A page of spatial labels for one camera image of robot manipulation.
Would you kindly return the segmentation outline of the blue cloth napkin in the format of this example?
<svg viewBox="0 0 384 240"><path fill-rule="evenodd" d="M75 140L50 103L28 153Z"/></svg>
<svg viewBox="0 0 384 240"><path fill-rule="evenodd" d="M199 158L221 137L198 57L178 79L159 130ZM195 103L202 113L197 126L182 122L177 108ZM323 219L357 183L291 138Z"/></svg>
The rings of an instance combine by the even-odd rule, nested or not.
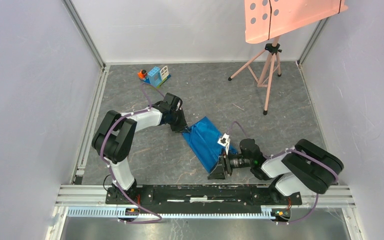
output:
<svg viewBox="0 0 384 240"><path fill-rule="evenodd" d="M224 147L218 144L222 133L205 116L190 126L188 132L183 132L182 136L207 173L210 174L224 151Z"/></svg>

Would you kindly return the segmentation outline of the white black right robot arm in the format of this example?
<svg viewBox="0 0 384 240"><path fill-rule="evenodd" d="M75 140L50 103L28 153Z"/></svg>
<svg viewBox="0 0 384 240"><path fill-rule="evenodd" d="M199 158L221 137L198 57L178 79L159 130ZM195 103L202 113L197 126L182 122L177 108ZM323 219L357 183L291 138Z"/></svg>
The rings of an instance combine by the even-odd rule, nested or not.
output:
<svg viewBox="0 0 384 240"><path fill-rule="evenodd" d="M294 146L270 156L262 153L252 138L239 143L240 151L227 151L222 141L218 162L211 168L209 180L224 180L234 169L249 168L259 180L271 181L269 199L282 204L290 195L303 190L325 194L338 183L344 169L343 162L307 139L300 139Z"/></svg>

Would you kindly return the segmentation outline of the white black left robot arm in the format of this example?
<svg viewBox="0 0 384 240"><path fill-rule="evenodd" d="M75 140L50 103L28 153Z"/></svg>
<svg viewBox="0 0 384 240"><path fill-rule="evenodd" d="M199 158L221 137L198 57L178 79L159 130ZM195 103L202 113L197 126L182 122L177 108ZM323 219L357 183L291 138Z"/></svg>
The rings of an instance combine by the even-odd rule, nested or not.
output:
<svg viewBox="0 0 384 240"><path fill-rule="evenodd" d="M137 181L128 163L135 133L161 125L169 125L175 133L189 129L180 97L167 93L163 100L134 112L110 110L93 136L91 146L107 164L112 184L119 189L117 196L125 204L131 204L137 198Z"/></svg>

